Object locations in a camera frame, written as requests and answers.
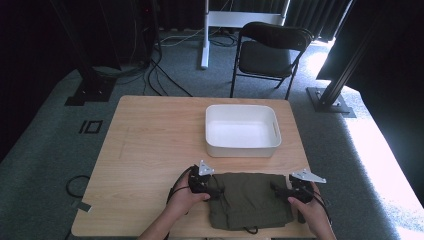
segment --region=white plastic bin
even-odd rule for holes
[[[271,157],[281,144],[275,112],[268,106],[211,105],[205,125],[212,157]]]

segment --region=human hand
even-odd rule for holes
[[[318,187],[314,182],[312,182],[312,187],[319,194]],[[309,225],[309,229],[315,236],[319,239],[336,239],[331,229],[327,213],[315,198],[307,204],[302,203],[294,197],[289,197],[288,201],[302,213]]]
[[[185,215],[194,204],[210,198],[207,193],[192,193],[188,185],[188,177],[190,172],[177,183],[174,193],[169,200],[164,211],[168,212],[175,218]]]

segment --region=green cloth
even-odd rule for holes
[[[283,227],[293,221],[291,207],[275,196],[271,182],[287,188],[284,175],[263,173],[215,174],[210,188],[223,191],[217,200],[209,200],[209,219],[213,228],[243,230],[244,228]]]

